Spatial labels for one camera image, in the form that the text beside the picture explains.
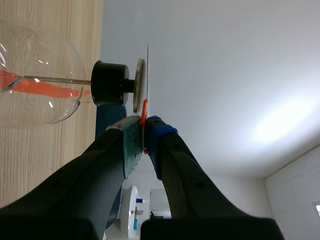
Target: white wall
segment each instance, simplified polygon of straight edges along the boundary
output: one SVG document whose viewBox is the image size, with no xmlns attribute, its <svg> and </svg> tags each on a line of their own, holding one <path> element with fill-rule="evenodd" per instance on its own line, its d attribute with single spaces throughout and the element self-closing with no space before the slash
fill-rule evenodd
<svg viewBox="0 0 320 240">
<path fill-rule="evenodd" d="M 265 183 L 261 179 L 247 179 L 238 177 L 210 177 L 220 191 L 239 209 L 256 217 L 272 218 L 273 214 L 267 198 Z M 151 189 L 164 189 L 162 181 L 159 181 L 154 172 L 133 172 L 124 181 L 122 187 L 127 189 L 135 185 L 139 195 L 143 199 L 150 199 Z M 139 216 L 139 224 L 149 219 L 149 202 L 141 205 L 144 215 Z M 109 239 L 125 239 L 118 228 L 112 226 L 106 231 Z"/>
<path fill-rule="evenodd" d="M 265 182 L 262 179 L 210 177 L 236 207 L 255 217 L 273 218 Z"/>
<path fill-rule="evenodd" d="M 265 180 L 274 217 L 288 240 L 319 240 L 320 146 Z"/>
</svg>

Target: glass flask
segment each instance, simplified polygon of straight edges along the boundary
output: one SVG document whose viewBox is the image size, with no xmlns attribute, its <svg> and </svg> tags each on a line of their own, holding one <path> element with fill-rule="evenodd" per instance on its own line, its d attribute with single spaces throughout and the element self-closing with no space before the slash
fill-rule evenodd
<svg viewBox="0 0 320 240">
<path fill-rule="evenodd" d="M 67 119 L 92 101 L 88 70 L 63 37 L 0 18 L 0 127 L 44 127 Z"/>
</svg>

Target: blue gripper part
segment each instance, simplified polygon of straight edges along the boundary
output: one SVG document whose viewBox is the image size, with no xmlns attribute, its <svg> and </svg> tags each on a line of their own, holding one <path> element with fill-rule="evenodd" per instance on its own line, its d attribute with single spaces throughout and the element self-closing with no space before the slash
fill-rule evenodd
<svg viewBox="0 0 320 240">
<path fill-rule="evenodd" d="M 151 116 L 148 119 L 158 119 L 162 121 L 162 119 L 158 116 Z M 172 126 L 165 124 L 165 125 L 159 125 L 159 126 L 154 126 L 149 133 L 149 136 L 147 136 L 147 141 L 146 141 L 146 149 L 148 152 L 148 155 L 152 161 L 156 177 L 161 180 L 160 174 L 159 174 L 159 169 L 158 169 L 158 160 L 157 160 L 157 147 L 158 147 L 158 140 L 160 137 L 166 134 L 170 133 L 176 133 L 178 134 L 178 130 L 173 128 Z"/>
</svg>

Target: wooden surface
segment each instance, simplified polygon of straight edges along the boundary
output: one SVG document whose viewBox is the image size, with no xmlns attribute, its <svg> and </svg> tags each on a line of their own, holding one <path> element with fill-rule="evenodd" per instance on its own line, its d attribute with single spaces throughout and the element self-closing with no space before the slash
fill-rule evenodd
<svg viewBox="0 0 320 240">
<path fill-rule="evenodd" d="M 103 0 L 0 0 L 0 17 L 45 26 L 68 39 L 85 63 L 100 57 Z M 95 137 L 96 107 L 34 129 L 0 128 L 0 207 L 79 156 Z"/>
</svg>

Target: black cylindrical cap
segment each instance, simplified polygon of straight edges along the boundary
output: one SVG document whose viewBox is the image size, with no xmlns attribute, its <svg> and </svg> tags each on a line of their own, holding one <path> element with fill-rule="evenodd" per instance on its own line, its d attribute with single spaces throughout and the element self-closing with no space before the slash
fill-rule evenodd
<svg viewBox="0 0 320 240">
<path fill-rule="evenodd" d="M 123 91 L 122 84 L 128 79 L 126 65 L 97 61 L 91 75 L 91 94 L 95 105 L 125 105 L 128 93 Z"/>
</svg>

